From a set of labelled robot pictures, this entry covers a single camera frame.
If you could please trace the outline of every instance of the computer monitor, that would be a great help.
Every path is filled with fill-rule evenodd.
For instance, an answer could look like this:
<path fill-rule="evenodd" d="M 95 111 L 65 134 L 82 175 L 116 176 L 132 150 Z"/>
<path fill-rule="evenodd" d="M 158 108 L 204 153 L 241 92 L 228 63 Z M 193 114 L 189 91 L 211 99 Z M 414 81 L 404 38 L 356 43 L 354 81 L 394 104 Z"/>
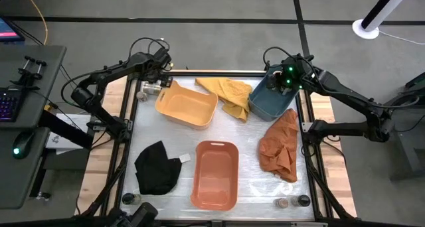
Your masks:
<path fill-rule="evenodd" d="M 0 42 L 24 41 L 25 37 L 0 17 Z"/>

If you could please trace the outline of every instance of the keyboard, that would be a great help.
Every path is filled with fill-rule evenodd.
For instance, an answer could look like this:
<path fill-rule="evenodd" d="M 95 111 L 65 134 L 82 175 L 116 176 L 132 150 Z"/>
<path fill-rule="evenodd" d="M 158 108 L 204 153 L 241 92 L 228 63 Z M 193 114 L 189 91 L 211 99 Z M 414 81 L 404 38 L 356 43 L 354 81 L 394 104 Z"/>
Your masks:
<path fill-rule="evenodd" d="M 21 88 L 0 88 L 0 122 L 14 122 L 21 109 L 22 100 Z"/>

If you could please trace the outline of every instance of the blue plastic bin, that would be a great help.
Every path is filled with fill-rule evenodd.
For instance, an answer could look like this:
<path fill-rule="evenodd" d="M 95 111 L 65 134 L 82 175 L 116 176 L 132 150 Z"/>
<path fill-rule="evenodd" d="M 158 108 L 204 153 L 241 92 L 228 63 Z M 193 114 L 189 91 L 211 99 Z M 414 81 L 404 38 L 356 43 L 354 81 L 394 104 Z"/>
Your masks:
<path fill-rule="evenodd" d="M 275 71 L 282 71 L 282 67 L 280 65 L 271 66 L 267 71 L 266 76 L 249 95 L 249 106 L 251 112 L 264 121 L 273 121 L 284 114 L 286 108 L 288 108 L 289 104 L 298 93 L 297 89 L 282 95 L 279 91 L 268 89 L 266 87 L 267 76 Z"/>

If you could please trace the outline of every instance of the black cloth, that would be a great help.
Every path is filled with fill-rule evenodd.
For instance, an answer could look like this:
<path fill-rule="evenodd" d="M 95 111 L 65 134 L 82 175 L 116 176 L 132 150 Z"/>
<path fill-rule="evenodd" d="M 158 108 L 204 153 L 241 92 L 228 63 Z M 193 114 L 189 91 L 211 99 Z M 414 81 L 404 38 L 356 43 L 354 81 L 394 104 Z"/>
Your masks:
<path fill-rule="evenodd" d="M 140 194 L 167 194 L 177 184 L 181 170 L 179 158 L 168 160 L 162 141 L 144 149 L 134 165 Z"/>

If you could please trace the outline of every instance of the black bottle cap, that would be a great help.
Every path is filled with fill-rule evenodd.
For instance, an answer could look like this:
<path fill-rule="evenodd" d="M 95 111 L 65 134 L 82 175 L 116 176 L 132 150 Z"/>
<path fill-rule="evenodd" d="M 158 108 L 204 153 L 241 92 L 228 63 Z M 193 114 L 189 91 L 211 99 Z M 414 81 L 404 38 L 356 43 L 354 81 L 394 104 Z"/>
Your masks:
<path fill-rule="evenodd" d="M 122 196 L 122 203 L 123 204 L 131 204 L 134 201 L 134 194 L 132 193 L 125 193 Z"/>
<path fill-rule="evenodd" d="M 298 203 L 300 206 L 309 206 L 310 205 L 310 197 L 302 194 L 298 197 Z"/>

